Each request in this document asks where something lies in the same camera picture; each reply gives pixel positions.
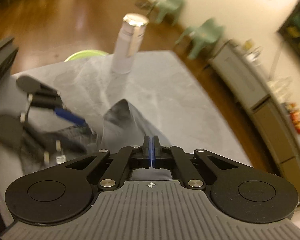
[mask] marble table surface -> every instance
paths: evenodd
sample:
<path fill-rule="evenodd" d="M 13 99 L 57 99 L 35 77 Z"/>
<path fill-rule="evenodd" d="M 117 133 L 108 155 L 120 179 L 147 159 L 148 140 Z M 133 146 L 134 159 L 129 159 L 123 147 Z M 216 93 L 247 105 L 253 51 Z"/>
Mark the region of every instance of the marble table surface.
<path fill-rule="evenodd" d="M 110 71 L 112 55 L 61 62 L 24 71 L 9 77 L 0 93 L 0 111 L 24 109 L 25 95 L 15 88 L 15 79 L 27 74 L 61 92 L 66 106 L 83 116 L 95 131 L 102 131 L 103 114 L 120 99 L 127 99 L 160 130 L 172 145 L 185 152 L 204 148 L 250 165 L 231 128 L 186 66 L 171 51 L 139 52 L 126 75 Z M 56 130 L 70 123 L 48 111 L 31 111 L 30 119 L 43 130 Z M 0 202 L 8 185 L 22 176 L 18 160 L 0 146 Z M 4 202 L 0 210 L 11 222 Z"/>

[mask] gray ribbed plate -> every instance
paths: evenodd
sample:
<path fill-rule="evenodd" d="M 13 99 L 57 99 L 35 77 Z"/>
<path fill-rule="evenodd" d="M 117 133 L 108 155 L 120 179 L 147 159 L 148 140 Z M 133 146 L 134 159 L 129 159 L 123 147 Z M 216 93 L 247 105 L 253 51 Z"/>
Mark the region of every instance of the gray ribbed plate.
<path fill-rule="evenodd" d="M 300 239 L 288 219 L 249 224 L 217 210 L 200 190 L 179 181 L 126 181 L 115 191 L 102 192 L 82 216 L 57 226 L 17 222 L 3 240 L 97 239 Z"/>

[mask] beige wall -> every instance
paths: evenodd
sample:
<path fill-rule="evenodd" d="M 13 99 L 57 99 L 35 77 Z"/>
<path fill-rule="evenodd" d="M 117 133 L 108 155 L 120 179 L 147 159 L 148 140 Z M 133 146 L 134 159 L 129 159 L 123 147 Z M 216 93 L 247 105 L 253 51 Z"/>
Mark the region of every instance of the beige wall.
<path fill-rule="evenodd" d="M 226 26 L 226 37 L 243 42 L 252 38 L 263 47 L 261 60 L 269 74 L 279 44 L 275 32 L 292 11 L 297 0 L 186 0 L 180 17 L 183 26 L 200 25 L 215 17 Z M 275 78 L 291 76 L 292 100 L 300 107 L 300 60 L 285 45 L 278 62 Z"/>

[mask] wooden floor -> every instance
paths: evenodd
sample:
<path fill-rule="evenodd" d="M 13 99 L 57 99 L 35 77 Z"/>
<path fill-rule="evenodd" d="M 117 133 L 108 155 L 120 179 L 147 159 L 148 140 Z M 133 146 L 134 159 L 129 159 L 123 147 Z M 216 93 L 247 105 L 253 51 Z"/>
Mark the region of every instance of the wooden floor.
<path fill-rule="evenodd" d="M 122 17 L 129 12 L 145 14 L 138 0 L 15 0 L 8 7 L 0 0 L 0 39 L 12 35 L 19 52 L 12 67 L 17 73 L 64 61 L 83 49 L 113 52 Z M 234 103 L 233 96 L 205 60 L 186 59 L 186 41 L 174 48 L 180 29 L 167 22 L 150 23 L 141 50 L 174 50 L 200 82 L 228 121 L 252 164 L 274 172 L 269 153 L 250 120 Z"/>

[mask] white bottle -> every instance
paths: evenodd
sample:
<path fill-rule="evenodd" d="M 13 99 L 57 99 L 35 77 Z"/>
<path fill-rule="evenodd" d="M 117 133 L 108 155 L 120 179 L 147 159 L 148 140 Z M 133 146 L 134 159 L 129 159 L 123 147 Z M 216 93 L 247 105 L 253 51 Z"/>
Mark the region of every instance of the white bottle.
<path fill-rule="evenodd" d="M 119 74 L 131 71 L 148 23 L 147 17 L 136 13 L 129 13 L 123 18 L 111 63 L 112 71 Z"/>

